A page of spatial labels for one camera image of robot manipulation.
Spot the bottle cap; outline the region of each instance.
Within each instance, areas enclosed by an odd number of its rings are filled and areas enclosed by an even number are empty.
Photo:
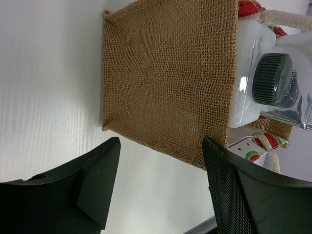
[[[293,62],[288,54],[262,56],[253,78],[253,100],[262,105],[278,106],[291,81]]]

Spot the watermelon slice print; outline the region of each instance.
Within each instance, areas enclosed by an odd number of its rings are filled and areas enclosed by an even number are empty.
[[[265,8],[255,0],[241,0],[238,2],[238,16],[247,16],[264,10]]]
[[[271,147],[273,149],[276,149],[280,145],[282,145],[282,141],[276,135],[274,135],[272,133],[268,133],[268,132],[264,132],[263,135],[265,135],[265,137],[269,140],[269,143],[271,144]],[[253,141],[253,143],[260,146],[261,148],[265,149],[263,144],[260,142],[260,140],[258,138],[254,138],[254,139],[252,139],[252,141]]]
[[[246,157],[245,157],[248,161],[250,162],[254,162],[256,161],[257,159],[260,158],[258,152],[256,151],[250,151],[248,153],[246,153]]]

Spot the watermelon print fabric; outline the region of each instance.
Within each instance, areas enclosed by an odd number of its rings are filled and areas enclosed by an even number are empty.
[[[265,11],[266,9],[261,6],[261,4],[256,0],[240,0],[238,1],[238,16],[248,16],[251,14],[255,14],[260,11]],[[270,24],[266,22],[262,22],[267,25],[273,32],[275,32],[277,37],[282,37],[287,35],[285,31],[275,24]]]

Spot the bag handle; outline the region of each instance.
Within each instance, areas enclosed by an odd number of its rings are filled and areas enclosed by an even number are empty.
[[[242,18],[261,20],[263,22],[284,25],[304,31],[312,31],[312,17],[284,11],[265,10]]]

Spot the white bottle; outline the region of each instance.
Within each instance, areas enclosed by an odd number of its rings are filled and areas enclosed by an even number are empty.
[[[285,96],[292,60],[289,55],[274,53],[275,41],[275,33],[256,20],[238,21],[231,128],[256,121],[263,105],[274,106]]]

